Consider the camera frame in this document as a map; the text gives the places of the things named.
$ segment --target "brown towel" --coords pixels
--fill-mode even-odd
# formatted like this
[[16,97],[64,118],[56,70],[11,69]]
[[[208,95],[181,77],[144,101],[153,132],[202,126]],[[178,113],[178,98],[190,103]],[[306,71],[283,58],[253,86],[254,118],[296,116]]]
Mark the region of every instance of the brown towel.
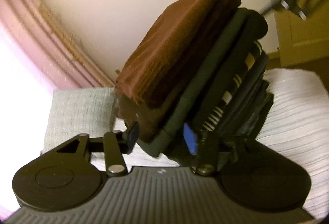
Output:
[[124,119],[127,126],[137,121],[139,123],[139,139],[150,143],[171,115],[172,110],[175,108],[174,105],[178,102],[181,91],[182,84],[177,84],[158,109],[150,109],[145,103],[137,105],[125,94],[119,94],[117,96],[117,116]]
[[[231,17],[235,14],[236,9],[240,4],[240,0],[229,0],[224,7],[221,7],[222,13],[217,13],[217,17],[220,18],[221,22],[219,22],[219,20],[212,21],[213,24],[215,24],[215,28],[210,29],[210,31],[208,32],[209,37],[215,37],[214,41],[217,39],[219,33],[222,31],[222,29],[225,27],[226,23],[231,19]],[[199,41],[198,37],[204,36],[198,31],[193,41]],[[206,57],[205,54],[210,51],[211,46],[203,47],[203,44],[195,44],[198,45],[198,47],[193,51],[194,55],[191,54],[190,58],[192,58],[193,60],[190,60],[190,62],[195,61],[195,63],[200,66],[202,61]],[[195,74],[195,67],[191,65],[189,68],[193,69],[193,72],[189,73],[189,71],[186,71],[188,70],[188,67],[187,69],[183,68],[185,69],[185,73],[188,76],[181,76],[180,78],[178,77],[176,84],[172,86],[172,90],[169,91],[169,94],[167,95],[165,101],[157,109],[151,109],[145,103],[137,105],[126,95],[118,95],[118,117],[124,119],[128,125],[131,124],[133,121],[139,122],[139,139],[143,142],[150,143],[154,136],[158,133],[159,129],[167,121],[180,95],[189,83],[191,75],[193,76],[193,74]]]
[[193,78],[216,39],[240,5],[241,0],[218,0],[216,2],[179,61],[162,78],[155,90],[149,93],[149,106],[158,107],[178,81],[184,80],[188,83]]
[[137,104],[154,106],[150,95],[181,58],[216,1],[179,0],[168,6],[127,60],[116,91]]

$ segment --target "stack of folded clothes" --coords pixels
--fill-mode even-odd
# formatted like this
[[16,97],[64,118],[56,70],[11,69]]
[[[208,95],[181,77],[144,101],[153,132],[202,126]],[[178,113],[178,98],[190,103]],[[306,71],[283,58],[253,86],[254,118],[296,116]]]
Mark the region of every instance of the stack of folded clothes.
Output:
[[200,134],[259,132],[273,102],[263,80],[268,57],[258,42],[268,26],[240,4],[171,4],[124,65],[116,82],[118,116],[127,125],[139,122],[138,144],[149,155],[189,165],[204,141]]

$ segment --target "bolt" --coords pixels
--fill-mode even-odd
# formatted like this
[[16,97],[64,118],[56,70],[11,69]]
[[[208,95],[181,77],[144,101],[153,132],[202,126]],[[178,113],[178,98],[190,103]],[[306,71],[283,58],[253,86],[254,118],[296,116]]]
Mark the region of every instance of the bolt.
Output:
[[209,164],[200,165],[198,167],[198,171],[201,174],[209,174],[209,173],[212,173],[214,170],[215,170],[215,168],[212,165],[209,165]]
[[123,165],[111,165],[109,171],[113,174],[121,173],[125,170]]
[[307,17],[306,17],[306,15],[304,14],[303,11],[300,11],[298,14],[299,14],[299,16],[302,18],[303,21],[307,20]]
[[281,5],[282,5],[285,9],[289,9],[289,5],[287,4],[286,1],[282,0],[282,1],[281,1]]

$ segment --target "door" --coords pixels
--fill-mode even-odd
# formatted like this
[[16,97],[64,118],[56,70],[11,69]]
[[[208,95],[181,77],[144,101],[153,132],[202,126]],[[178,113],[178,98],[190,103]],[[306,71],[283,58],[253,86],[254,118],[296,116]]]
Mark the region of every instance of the door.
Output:
[[283,67],[329,56],[329,2],[307,21],[288,11],[274,14]]

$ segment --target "black circular pad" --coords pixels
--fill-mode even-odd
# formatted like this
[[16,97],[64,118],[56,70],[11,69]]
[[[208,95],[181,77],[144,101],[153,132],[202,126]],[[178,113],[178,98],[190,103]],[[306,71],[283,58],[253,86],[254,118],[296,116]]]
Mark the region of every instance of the black circular pad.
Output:
[[282,211],[301,206],[310,191],[307,172],[272,153],[247,153],[221,170],[221,183],[233,200],[255,210]]
[[37,158],[19,169],[13,191],[20,205],[42,211],[73,208],[100,187],[100,172],[82,157],[61,153]]

